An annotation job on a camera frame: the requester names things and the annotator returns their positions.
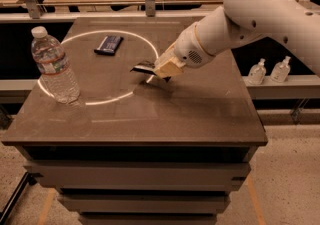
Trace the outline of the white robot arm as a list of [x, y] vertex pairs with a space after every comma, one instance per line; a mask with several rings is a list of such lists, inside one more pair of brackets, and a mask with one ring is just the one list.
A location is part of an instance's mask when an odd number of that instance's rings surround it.
[[181, 32], [155, 61], [154, 73], [172, 77], [199, 68], [226, 49], [269, 37], [320, 74], [320, 15], [295, 0], [223, 0], [223, 5]]

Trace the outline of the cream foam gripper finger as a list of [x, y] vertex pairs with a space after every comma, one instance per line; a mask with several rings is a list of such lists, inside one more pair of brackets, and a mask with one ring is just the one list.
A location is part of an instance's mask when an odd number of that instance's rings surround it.
[[181, 61], [172, 53], [172, 56], [169, 59], [159, 66], [155, 66], [155, 73], [160, 78], [176, 76], [183, 73], [183, 67], [185, 65], [185, 62]]
[[166, 61], [172, 56], [175, 44], [172, 43], [155, 61], [155, 66], [159, 66], [161, 63]]

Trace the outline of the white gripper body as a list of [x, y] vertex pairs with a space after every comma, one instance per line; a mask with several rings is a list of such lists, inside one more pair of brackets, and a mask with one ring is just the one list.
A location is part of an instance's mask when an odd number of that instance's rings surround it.
[[211, 62], [215, 56], [206, 52], [196, 36], [197, 23], [186, 28], [177, 38], [174, 54], [190, 68], [199, 68]]

